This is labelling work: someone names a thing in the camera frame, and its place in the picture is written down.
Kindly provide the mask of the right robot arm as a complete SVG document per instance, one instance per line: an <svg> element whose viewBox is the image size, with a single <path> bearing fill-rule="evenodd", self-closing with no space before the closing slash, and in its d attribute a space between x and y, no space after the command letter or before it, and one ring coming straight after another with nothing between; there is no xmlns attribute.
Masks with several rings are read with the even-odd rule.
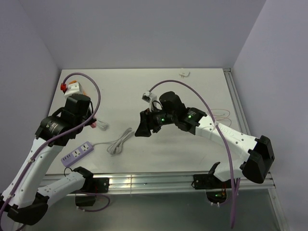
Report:
<svg viewBox="0 0 308 231"><path fill-rule="evenodd" d="M212 166L208 174L208 182L212 187L217 188L232 178L242 177L257 184L264 182L275 159L268 137L246 135L219 123L200 109L186 107L172 91L160 97L147 91L142 99L149 107L140 113L136 137L150 137L162 126L174 124L184 132L226 147L228 154L238 155L239 158L229 164L217 162Z"/></svg>

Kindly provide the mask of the pink plug adapter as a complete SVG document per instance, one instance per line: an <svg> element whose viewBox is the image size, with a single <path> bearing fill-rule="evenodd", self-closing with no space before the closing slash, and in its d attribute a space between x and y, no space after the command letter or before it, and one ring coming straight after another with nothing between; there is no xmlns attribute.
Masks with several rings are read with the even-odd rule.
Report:
<svg viewBox="0 0 308 231"><path fill-rule="evenodd" d="M97 127L96 121L97 121L96 119L93 119L93 122L90 125L91 128L96 128Z"/></svg>

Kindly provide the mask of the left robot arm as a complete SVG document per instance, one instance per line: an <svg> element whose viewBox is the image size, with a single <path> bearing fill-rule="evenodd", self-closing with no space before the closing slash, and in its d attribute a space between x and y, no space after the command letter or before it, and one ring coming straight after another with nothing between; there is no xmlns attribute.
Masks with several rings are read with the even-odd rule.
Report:
<svg viewBox="0 0 308 231"><path fill-rule="evenodd" d="M64 107L41 121L28 157L0 196L1 213L6 212L15 222L32 226L66 195L92 190L93 174L83 167L75 168L68 176L46 187L40 184L69 140L94 122L95 112L90 97L75 93L66 99Z"/></svg>

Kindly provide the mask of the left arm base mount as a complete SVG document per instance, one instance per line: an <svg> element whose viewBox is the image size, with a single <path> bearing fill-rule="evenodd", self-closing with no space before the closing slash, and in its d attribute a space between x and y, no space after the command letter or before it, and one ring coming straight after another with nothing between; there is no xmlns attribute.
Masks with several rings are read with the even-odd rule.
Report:
<svg viewBox="0 0 308 231"><path fill-rule="evenodd" d="M93 207L98 201L98 193L107 193L109 189L109 178L93 178L88 186L84 186L75 193L75 205L82 208Z"/></svg>

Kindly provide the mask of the purple power strip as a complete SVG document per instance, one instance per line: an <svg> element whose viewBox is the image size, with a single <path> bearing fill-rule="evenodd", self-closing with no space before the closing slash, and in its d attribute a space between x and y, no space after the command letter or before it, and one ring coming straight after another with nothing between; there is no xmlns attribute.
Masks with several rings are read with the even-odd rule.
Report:
<svg viewBox="0 0 308 231"><path fill-rule="evenodd" d="M82 145L80 145L79 147L77 147L75 150L71 151L66 156L64 156L61 159L61 162L64 167L71 167L79 160L81 160L83 157L90 154L93 150L94 150L93 145L87 141Z"/></svg>

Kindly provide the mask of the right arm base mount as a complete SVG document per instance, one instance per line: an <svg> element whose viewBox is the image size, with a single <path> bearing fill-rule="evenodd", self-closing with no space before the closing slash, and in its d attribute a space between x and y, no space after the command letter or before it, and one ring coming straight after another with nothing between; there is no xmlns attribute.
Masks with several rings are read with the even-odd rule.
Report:
<svg viewBox="0 0 308 231"><path fill-rule="evenodd" d="M191 186L195 190L205 190L208 201L219 205L227 200L227 189L231 188L231 181L221 181L213 174L194 174Z"/></svg>

